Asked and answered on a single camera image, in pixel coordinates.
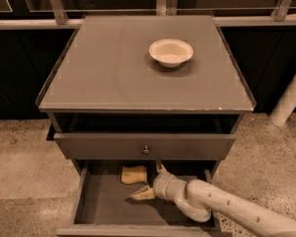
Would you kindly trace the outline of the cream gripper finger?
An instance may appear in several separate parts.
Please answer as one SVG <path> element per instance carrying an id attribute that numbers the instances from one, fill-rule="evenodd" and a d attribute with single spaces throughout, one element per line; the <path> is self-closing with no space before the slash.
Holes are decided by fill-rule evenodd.
<path id="1" fill-rule="evenodd" d="M 134 200 L 147 200 L 155 198 L 156 194 L 154 190 L 149 185 L 147 185 L 131 194 L 130 197 Z"/>
<path id="2" fill-rule="evenodd" d="M 163 163 L 160 160 L 156 161 L 156 170 L 158 174 L 165 174 L 167 173 L 167 169 L 163 165 Z"/>

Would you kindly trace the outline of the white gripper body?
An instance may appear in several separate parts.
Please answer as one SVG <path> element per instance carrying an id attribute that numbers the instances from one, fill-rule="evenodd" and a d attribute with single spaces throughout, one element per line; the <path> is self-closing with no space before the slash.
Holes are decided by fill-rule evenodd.
<path id="1" fill-rule="evenodd" d="M 164 172 L 154 180 L 153 190 L 158 198 L 176 201 L 186 199 L 186 185 L 187 181 L 179 179 L 169 172 Z"/>

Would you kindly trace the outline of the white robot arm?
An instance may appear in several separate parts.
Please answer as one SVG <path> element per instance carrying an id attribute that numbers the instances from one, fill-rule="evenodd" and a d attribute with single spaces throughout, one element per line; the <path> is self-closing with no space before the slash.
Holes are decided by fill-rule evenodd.
<path id="1" fill-rule="evenodd" d="M 215 210 L 257 237 L 296 237 L 296 220 L 227 193 L 214 185 L 193 179 L 184 181 L 156 161 L 157 177 L 133 193 L 135 200 L 160 198 L 173 202 L 188 218 L 205 222 Z"/>

